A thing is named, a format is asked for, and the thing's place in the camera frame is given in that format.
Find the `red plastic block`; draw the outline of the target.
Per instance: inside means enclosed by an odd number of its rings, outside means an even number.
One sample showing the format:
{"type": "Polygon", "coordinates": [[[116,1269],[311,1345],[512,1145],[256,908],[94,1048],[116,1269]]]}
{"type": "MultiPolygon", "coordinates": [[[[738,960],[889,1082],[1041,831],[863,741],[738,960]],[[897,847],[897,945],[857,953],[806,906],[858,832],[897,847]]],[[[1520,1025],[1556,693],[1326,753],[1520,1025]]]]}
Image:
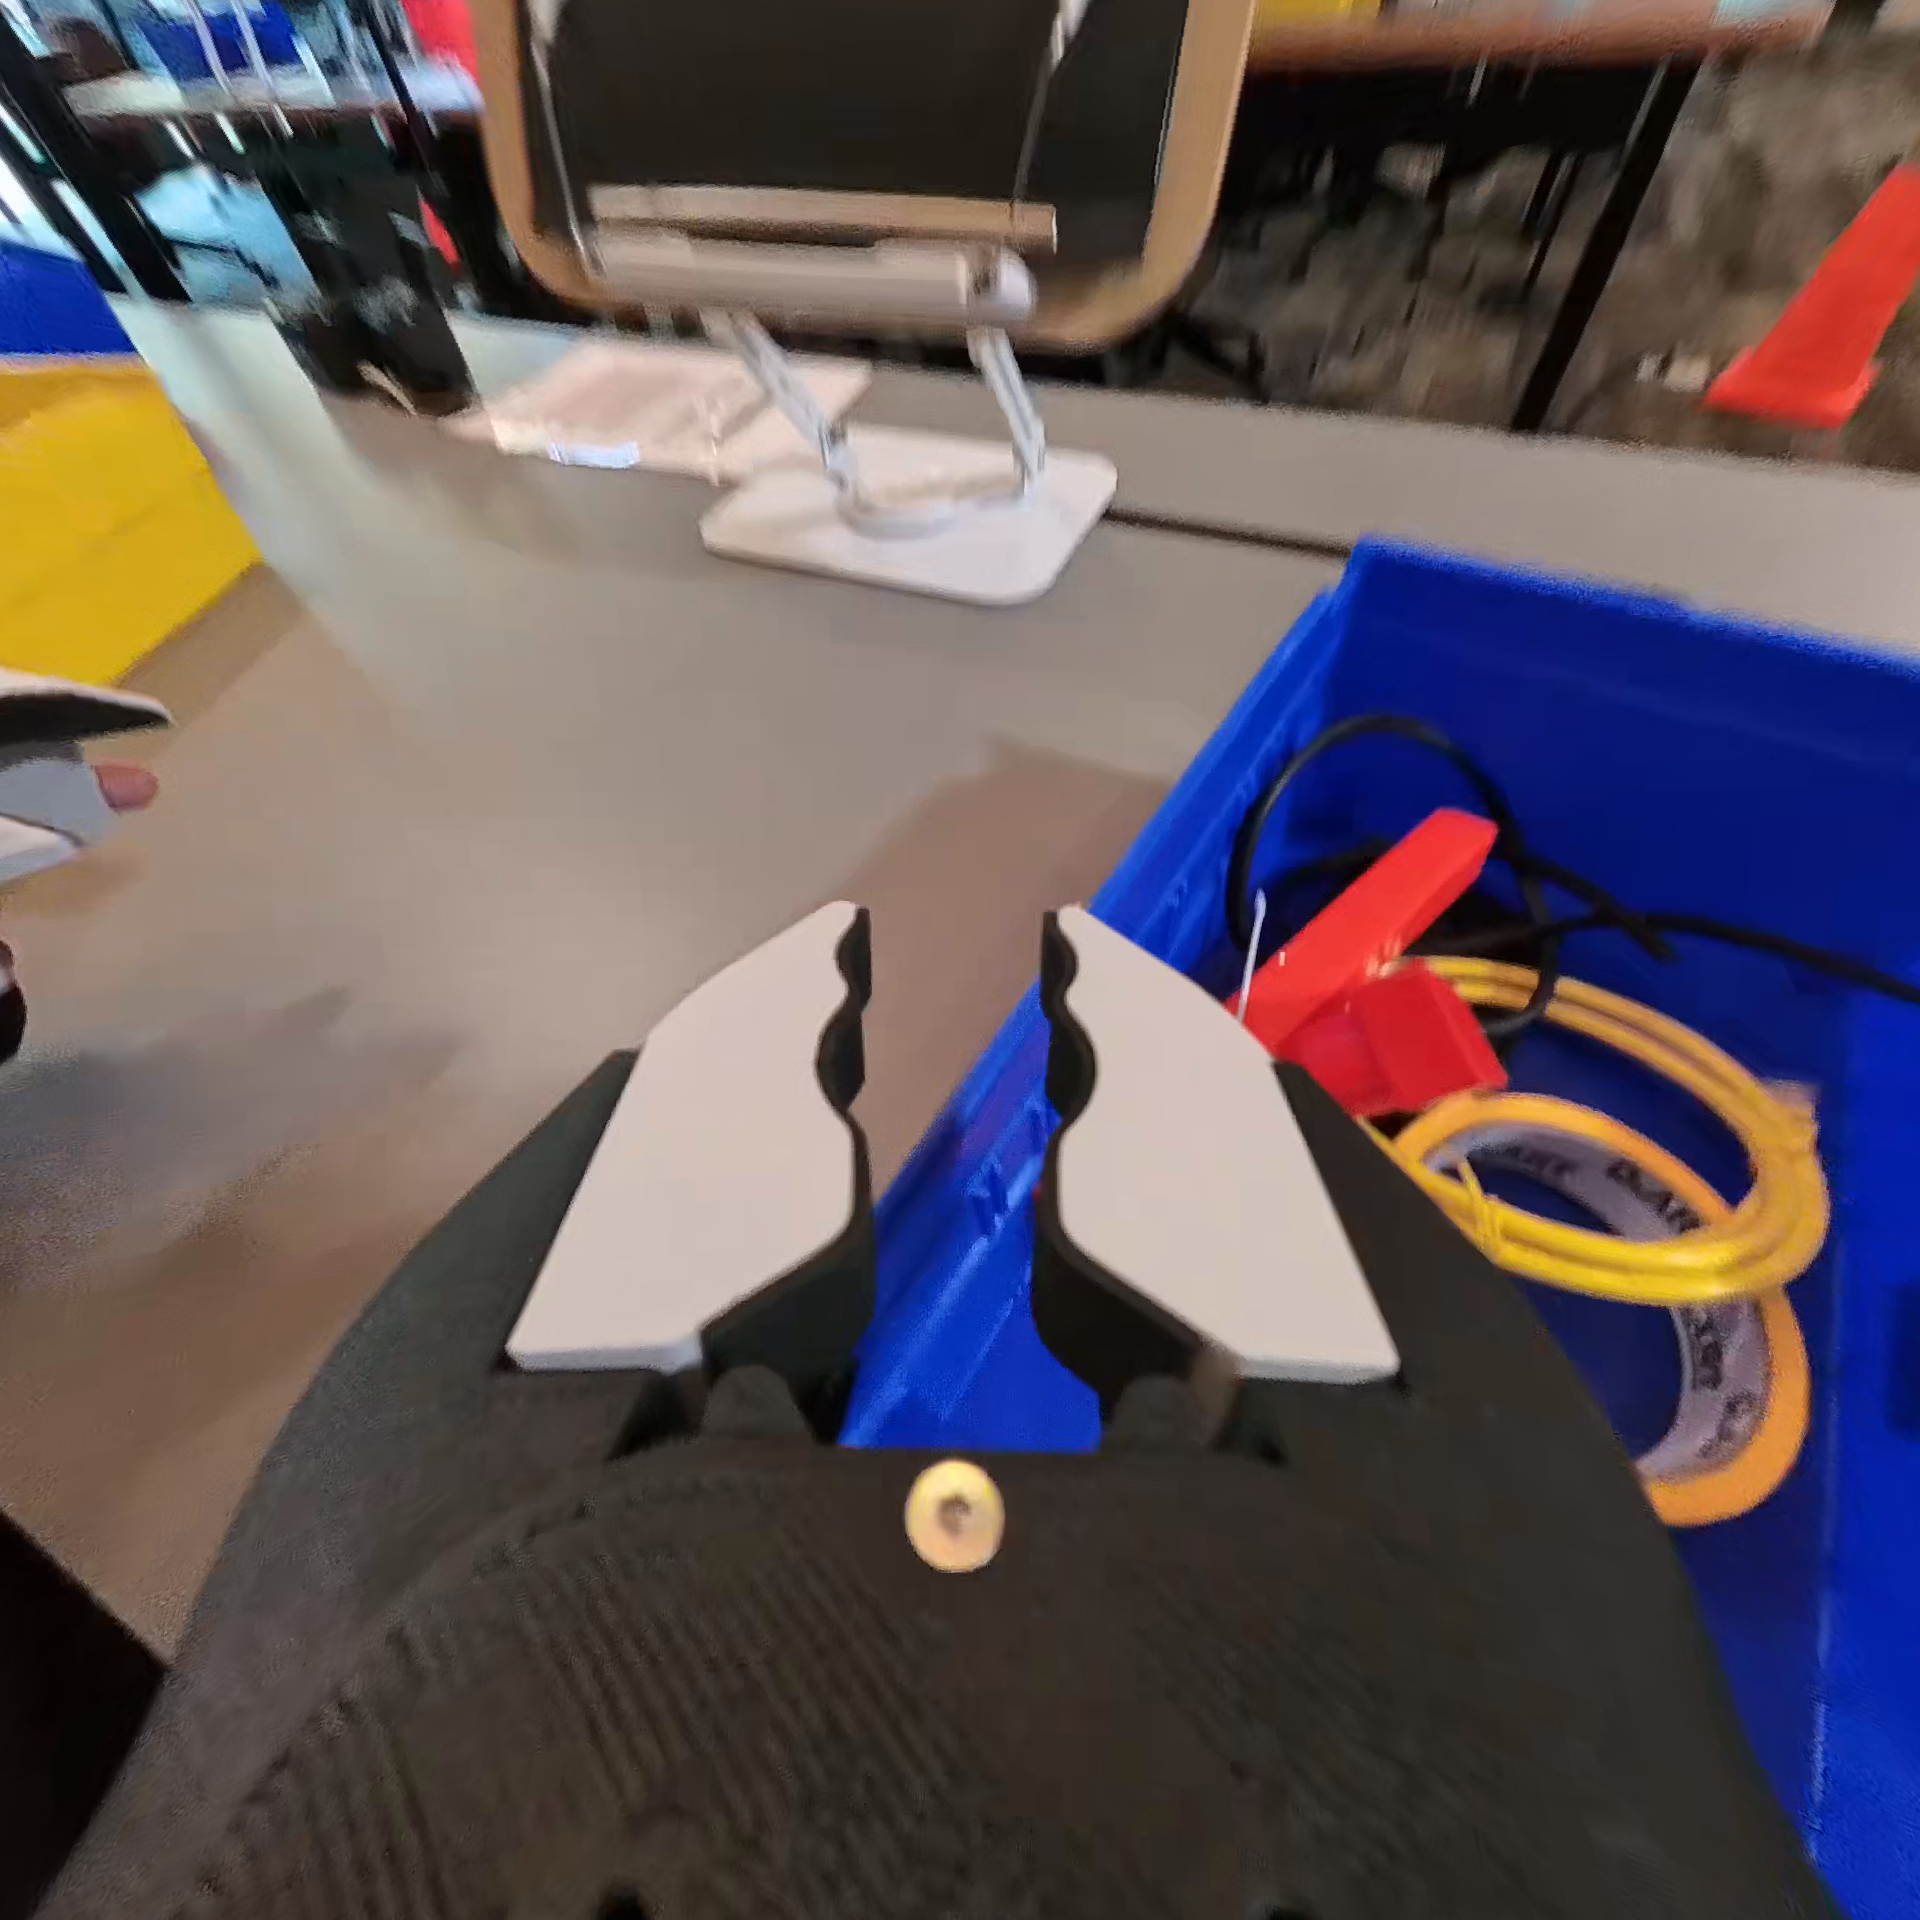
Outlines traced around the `red plastic block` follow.
{"type": "Polygon", "coordinates": [[[1372,977],[1309,1015],[1277,1050],[1358,1121],[1412,1119],[1508,1083],[1470,1004],[1415,960],[1372,977]]]}

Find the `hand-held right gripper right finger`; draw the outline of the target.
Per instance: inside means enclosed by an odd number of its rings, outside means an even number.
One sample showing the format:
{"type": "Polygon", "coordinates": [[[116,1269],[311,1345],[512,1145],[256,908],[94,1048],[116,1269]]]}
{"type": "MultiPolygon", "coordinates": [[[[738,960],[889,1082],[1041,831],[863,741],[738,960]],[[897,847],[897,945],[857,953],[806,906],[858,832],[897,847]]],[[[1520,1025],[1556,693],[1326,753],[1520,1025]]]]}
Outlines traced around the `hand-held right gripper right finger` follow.
{"type": "Polygon", "coordinates": [[[1400,1367],[1263,1048],[1084,906],[1047,914],[1054,1116],[1030,1315],[1085,1385],[1375,1385],[1400,1367]]]}

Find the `yellow plastic bin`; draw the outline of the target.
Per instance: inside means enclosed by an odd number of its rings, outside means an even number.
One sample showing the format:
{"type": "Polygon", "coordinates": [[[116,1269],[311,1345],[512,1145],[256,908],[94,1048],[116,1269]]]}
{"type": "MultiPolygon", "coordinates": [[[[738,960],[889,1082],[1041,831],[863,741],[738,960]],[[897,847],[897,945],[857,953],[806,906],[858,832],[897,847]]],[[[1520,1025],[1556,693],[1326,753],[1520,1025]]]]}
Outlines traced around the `yellow plastic bin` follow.
{"type": "Polygon", "coordinates": [[[144,362],[4,362],[4,671],[116,683],[257,563],[144,362]]]}

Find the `wooden desk with black legs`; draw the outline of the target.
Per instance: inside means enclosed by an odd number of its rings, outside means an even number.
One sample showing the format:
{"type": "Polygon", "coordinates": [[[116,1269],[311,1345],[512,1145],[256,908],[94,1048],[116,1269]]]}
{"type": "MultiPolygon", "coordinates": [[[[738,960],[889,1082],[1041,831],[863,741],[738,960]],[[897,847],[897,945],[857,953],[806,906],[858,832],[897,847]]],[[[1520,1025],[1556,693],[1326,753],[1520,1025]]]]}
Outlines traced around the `wooden desk with black legs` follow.
{"type": "Polygon", "coordinates": [[[1538,434],[1572,370],[1702,69],[1865,36],[1886,5],[1256,5],[1223,207],[1250,207],[1272,153],[1378,157],[1400,141],[1444,153],[1441,185],[1506,152],[1553,168],[1615,153],[1607,195],[1513,397],[1506,429],[1538,434]]]}

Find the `blue bin with marker sticker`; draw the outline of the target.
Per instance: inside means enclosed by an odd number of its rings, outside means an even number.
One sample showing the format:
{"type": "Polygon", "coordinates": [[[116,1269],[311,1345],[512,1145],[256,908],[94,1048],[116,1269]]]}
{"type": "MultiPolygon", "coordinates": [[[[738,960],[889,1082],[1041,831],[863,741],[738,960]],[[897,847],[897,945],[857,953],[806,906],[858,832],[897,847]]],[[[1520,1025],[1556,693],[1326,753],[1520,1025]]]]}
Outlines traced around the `blue bin with marker sticker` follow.
{"type": "MultiPolygon", "coordinates": [[[[1358,713],[1448,737],[1536,851],[1625,908],[1916,980],[1916,658],[1378,543],[1255,673],[1092,911],[1230,988],[1241,816],[1288,755],[1358,713]]],[[[1577,933],[1567,972],[1813,1095],[1833,1216],[1792,1284],[1813,1360],[1808,1450],[1754,1513],[1677,1551],[1838,1904],[1916,1916],[1916,1010],[1688,938],[1661,964],[1617,933],[1577,933]]],[[[1026,1308],[1044,1064],[1028,991],[879,1201],[879,1313],[846,1442],[1092,1448],[1095,1399],[1026,1308]]]]}

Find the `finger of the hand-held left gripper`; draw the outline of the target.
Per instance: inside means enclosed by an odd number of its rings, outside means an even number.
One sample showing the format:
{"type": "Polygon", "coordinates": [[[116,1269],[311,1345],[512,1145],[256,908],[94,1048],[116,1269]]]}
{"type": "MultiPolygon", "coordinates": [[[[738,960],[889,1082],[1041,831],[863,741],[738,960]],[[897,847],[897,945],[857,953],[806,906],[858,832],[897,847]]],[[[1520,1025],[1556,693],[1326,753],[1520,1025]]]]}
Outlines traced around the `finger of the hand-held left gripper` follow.
{"type": "Polygon", "coordinates": [[[122,737],[173,724],[153,697],[110,687],[1,671],[1,748],[53,749],[97,737],[122,737]]]}
{"type": "Polygon", "coordinates": [[[82,748],[1,749],[1,884],[66,864],[114,827],[82,748]]]}

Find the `orange plastic piece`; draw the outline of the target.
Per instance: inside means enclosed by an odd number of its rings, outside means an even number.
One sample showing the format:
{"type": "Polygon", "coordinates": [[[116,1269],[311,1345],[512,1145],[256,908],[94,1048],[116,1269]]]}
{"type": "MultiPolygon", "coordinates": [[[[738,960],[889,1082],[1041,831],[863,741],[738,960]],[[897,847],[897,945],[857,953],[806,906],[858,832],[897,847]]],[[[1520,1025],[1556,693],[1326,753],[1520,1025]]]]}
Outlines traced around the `orange plastic piece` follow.
{"type": "Polygon", "coordinates": [[[1878,375],[1917,281],[1917,165],[1888,172],[1772,330],[1702,395],[1712,415],[1797,429],[1845,428],[1878,375]]]}

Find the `printed paper sheet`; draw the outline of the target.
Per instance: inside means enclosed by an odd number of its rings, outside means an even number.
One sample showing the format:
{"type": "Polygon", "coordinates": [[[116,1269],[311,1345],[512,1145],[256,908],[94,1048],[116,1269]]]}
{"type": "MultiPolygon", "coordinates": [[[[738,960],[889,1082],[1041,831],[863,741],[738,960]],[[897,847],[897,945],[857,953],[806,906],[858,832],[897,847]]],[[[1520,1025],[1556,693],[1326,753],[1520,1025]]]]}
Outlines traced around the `printed paper sheet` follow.
{"type": "Polygon", "coordinates": [[[596,471],[677,474],[732,489],[801,464],[808,442],[729,352],[592,337],[550,369],[452,417],[465,444],[596,471]]]}

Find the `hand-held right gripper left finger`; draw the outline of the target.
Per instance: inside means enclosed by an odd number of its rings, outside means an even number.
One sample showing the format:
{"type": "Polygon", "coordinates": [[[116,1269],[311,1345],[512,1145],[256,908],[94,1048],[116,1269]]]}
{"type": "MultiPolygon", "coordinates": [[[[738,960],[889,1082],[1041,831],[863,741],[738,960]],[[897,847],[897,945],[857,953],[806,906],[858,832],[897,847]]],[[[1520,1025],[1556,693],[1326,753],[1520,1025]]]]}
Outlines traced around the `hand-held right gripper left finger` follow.
{"type": "Polygon", "coordinates": [[[870,919],[829,901],[644,1036],[508,1336],[524,1373],[720,1372],[868,1224],[870,919]]]}

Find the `yellow tape roll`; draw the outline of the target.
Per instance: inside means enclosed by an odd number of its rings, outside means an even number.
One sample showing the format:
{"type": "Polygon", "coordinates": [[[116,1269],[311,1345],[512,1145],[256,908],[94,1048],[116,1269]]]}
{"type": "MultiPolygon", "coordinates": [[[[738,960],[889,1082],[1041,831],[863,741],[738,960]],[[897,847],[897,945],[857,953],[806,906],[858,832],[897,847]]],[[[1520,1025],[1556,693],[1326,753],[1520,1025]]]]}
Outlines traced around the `yellow tape roll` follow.
{"type": "MultiPolygon", "coordinates": [[[[1533,1092],[1452,1095],[1392,1141],[1415,1169],[1508,1170],[1661,1250],[1733,1210],[1686,1164],[1621,1121],[1533,1092]]],[[[1636,1459],[1673,1529],[1734,1521],[1789,1476],[1809,1426],[1809,1360],[1785,1290],[1668,1309],[1680,1385],[1666,1433],[1636,1459]]]]}

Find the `red plastic wedge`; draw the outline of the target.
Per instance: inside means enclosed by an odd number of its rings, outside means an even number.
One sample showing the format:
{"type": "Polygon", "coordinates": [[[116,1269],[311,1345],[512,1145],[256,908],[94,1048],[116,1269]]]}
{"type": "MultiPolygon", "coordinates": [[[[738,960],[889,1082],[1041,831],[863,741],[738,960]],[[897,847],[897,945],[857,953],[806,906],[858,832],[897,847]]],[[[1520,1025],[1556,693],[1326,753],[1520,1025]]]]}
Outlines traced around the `red plastic wedge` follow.
{"type": "Polygon", "coordinates": [[[1282,1057],[1306,1025],[1344,1012],[1480,875],[1498,827],[1439,807],[1292,933],[1242,991],[1241,1025],[1282,1057]]]}

